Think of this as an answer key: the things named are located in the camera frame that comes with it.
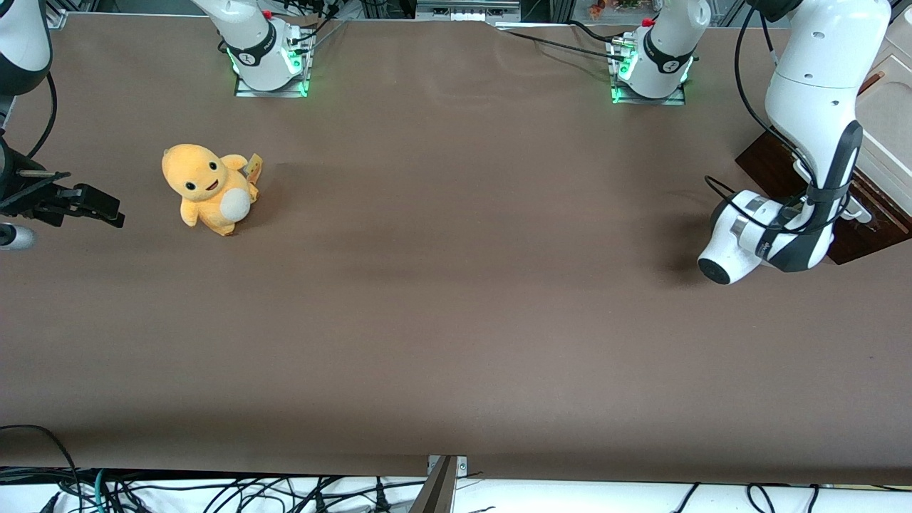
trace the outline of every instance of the brown table surface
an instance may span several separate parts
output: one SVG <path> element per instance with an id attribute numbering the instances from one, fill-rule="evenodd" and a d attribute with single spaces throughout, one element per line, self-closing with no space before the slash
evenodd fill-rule
<path id="1" fill-rule="evenodd" d="M 27 222 L 40 244 L 0 256 L 0 422 L 80 466 L 912 482 L 912 245 L 697 270 L 702 175 L 751 186 L 760 132 L 736 34 L 707 31 L 683 108 L 613 105 L 599 58 L 469 22 L 351 23 L 310 98 L 236 99 L 205 18 L 70 17 L 38 160 L 127 224 Z M 743 67 L 759 108 L 757 31 Z M 21 99 L 13 147 L 47 104 Z M 181 222 L 181 142 L 263 156 L 236 236 Z M 63 464 L 3 438 L 0 463 Z"/>

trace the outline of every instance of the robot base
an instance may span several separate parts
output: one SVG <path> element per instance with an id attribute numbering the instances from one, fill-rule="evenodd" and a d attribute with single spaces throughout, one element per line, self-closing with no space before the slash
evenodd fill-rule
<path id="1" fill-rule="evenodd" d="M 234 67 L 237 83 L 234 85 L 234 96 L 241 98 L 306 98 L 310 90 L 310 70 L 314 65 L 314 47 L 316 36 L 313 29 L 292 26 L 294 37 L 305 38 L 304 41 L 288 48 L 286 58 L 289 67 L 300 69 L 283 87 L 271 91 L 261 91 L 247 85 Z"/>
<path id="2" fill-rule="evenodd" d="M 621 80 L 619 75 L 627 71 L 630 66 L 630 51 L 633 48 L 633 33 L 627 32 L 623 37 L 615 37 L 610 43 L 605 43 L 608 55 L 619 55 L 625 60 L 608 60 L 608 74 L 611 76 L 611 102 L 612 103 L 637 103 L 641 105 L 684 105 L 684 84 L 678 85 L 675 92 L 665 99 L 644 98 L 638 95 L 628 84 Z"/>

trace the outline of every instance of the orange plush toy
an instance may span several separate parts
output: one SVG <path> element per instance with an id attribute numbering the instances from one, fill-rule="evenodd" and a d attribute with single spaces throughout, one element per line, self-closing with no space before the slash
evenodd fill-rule
<path id="1" fill-rule="evenodd" d="M 263 160 L 256 153 L 250 162 L 241 155 L 220 159 L 196 144 L 178 144 L 161 158 L 165 180 L 183 198 L 183 222 L 196 226 L 201 219 L 220 236 L 233 234 L 234 223 L 250 212 L 260 195 L 256 181 L 262 169 Z"/>

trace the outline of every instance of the black strap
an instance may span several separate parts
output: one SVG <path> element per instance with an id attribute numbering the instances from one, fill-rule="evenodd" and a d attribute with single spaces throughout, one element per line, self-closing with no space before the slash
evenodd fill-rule
<path id="1" fill-rule="evenodd" d="M 690 60 L 690 56 L 692 56 L 694 50 L 697 49 L 697 47 L 694 47 L 693 50 L 682 56 L 670 56 L 669 54 L 664 53 L 656 48 L 656 45 L 652 43 L 652 28 L 650 28 L 646 33 L 646 36 L 643 37 L 643 42 L 646 43 L 644 45 L 646 49 L 646 55 L 649 56 L 650 60 L 656 63 L 656 66 L 658 66 L 658 72 L 664 73 L 666 75 L 670 75 L 671 73 L 678 71 L 682 66 L 687 64 L 687 61 Z"/>
<path id="2" fill-rule="evenodd" d="M 766 256 L 770 254 L 772 249 L 772 241 L 782 232 L 785 225 L 788 225 L 789 221 L 793 220 L 798 214 L 799 211 L 794 208 L 787 206 L 780 208 L 779 214 L 768 224 L 770 229 L 763 230 L 763 235 L 757 242 L 757 248 L 754 249 L 754 255 L 766 260 Z"/>
<path id="3" fill-rule="evenodd" d="M 830 203 L 843 199 L 845 193 L 849 191 L 849 183 L 846 183 L 842 187 L 836 187 L 834 189 L 818 189 L 813 185 L 807 186 L 807 199 L 808 203 Z"/>
<path id="4" fill-rule="evenodd" d="M 267 23 L 267 25 L 269 25 L 269 33 L 266 34 L 266 38 L 259 44 L 249 48 L 238 48 L 227 45 L 228 51 L 245 66 L 259 66 L 260 59 L 268 54 L 275 46 L 275 25 L 271 23 Z"/>

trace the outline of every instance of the green led light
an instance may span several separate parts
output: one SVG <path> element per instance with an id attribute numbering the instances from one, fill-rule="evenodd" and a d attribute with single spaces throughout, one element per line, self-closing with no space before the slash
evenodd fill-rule
<path id="1" fill-rule="evenodd" d="M 307 92 L 310 90 L 310 79 L 302 80 L 297 85 L 297 90 L 301 93 L 302 98 L 307 98 Z"/>

